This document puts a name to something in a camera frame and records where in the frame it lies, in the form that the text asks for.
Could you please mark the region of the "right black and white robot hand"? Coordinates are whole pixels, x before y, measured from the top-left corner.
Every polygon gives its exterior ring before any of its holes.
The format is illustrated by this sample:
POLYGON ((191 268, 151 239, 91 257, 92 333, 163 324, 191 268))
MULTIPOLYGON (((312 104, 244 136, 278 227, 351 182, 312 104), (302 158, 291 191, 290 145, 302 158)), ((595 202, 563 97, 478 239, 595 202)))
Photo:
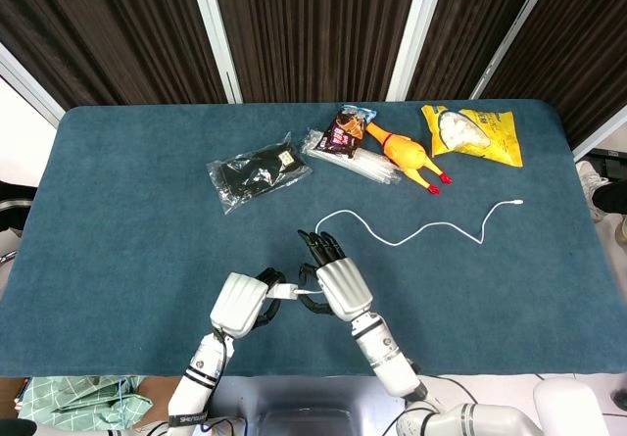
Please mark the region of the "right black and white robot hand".
POLYGON ((346 256, 337 240, 327 232, 299 229, 298 234, 316 261, 315 265, 300 266, 300 285, 305 286, 309 278, 314 279, 327 300, 322 304, 301 296, 300 302, 315 314, 335 315, 346 322, 367 313, 372 294, 356 264, 346 256))

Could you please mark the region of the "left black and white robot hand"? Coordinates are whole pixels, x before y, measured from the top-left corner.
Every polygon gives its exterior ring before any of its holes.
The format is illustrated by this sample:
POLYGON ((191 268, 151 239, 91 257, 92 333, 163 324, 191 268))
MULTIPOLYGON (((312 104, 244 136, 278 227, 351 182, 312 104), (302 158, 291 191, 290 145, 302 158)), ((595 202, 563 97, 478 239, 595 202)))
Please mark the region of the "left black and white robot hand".
POLYGON ((251 330, 269 324, 280 308, 280 299, 273 298, 263 313, 262 305, 267 293, 284 283, 284 274, 272 267, 255 277, 231 272, 210 314, 213 328, 233 339, 240 339, 251 330))

